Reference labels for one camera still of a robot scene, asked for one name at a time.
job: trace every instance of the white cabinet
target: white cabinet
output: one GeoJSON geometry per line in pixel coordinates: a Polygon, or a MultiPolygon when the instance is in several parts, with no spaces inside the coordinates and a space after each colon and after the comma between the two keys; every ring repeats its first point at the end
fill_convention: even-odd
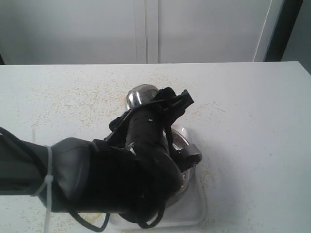
{"type": "Polygon", "coordinates": [[[6,64],[262,61],[283,0],[0,2],[6,64]]]}

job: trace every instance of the white table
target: white table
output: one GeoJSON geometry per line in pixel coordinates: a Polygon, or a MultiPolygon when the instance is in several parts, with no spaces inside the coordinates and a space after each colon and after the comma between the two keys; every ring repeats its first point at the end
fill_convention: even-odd
{"type": "MultiPolygon", "coordinates": [[[[192,95],[178,123],[203,153],[208,202],[199,226],[152,232],[310,232],[311,76],[297,62],[1,66],[0,125],[42,145],[104,138],[142,83],[192,95]]],[[[44,214],[37,198],[0,197],[0,232],[42,232],[44,214]]],[[[51,232],[89,231],[53,214],[51,232]]]]}

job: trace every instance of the black cable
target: black cable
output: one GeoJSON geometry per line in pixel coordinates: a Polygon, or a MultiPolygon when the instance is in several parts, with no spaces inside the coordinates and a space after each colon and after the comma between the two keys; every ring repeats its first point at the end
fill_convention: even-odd
{"type": "MultiPolygon", "coordinates": [[[[14,136],[12,133],[7,131],[6,129],[0,127],[0,133],[4,136],[10,139],[17,147],[19,147],[21,150],[23,150],[33,161],[33,164],[38,169],[40,175],[42,178],[44,178],[47,174],[47,169],[45,168],[43,162],[39,159],[37,154],[29,148],[26,144],[24,144],[20,139],[18,139],[16,136],[14,136]]],[[[74,209],[71,203],[67,200],[65,197],[63,190],[59,186],[58,182],[56,180],[53,180],[53,194],[56,194],[56,196],[59,198],[59,200],[64,205],[67,212],[82,226],[88,228],[89,230],[92,230],[94,232],[103,232],[105,228],[108,225],[108,221],[110,218],[110,214],[106,213],[105,220],[103,222],[103,225],[101,227],[96,227],[92,225],[91,223],[87,222],[85,219],[83,219],[74,209]]]]}

